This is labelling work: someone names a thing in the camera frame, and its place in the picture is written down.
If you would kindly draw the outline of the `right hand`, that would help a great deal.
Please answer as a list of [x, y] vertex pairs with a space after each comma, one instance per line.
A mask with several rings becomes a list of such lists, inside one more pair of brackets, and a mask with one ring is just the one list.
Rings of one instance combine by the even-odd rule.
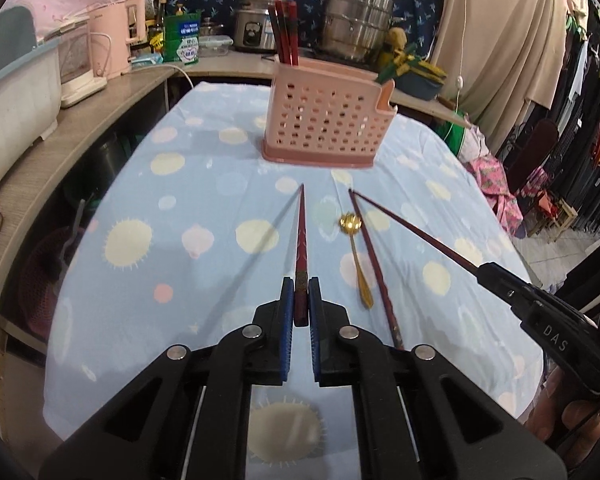
[[572, 437], [562, 452], [562, 460], [572, 468], [580, 465], [600, 440], [600, 408], [585, 399], [577, 399], [577, 384], [555, 367], [535, 397], [524, 426], [540, 441], [546, 442], [564, 427]]

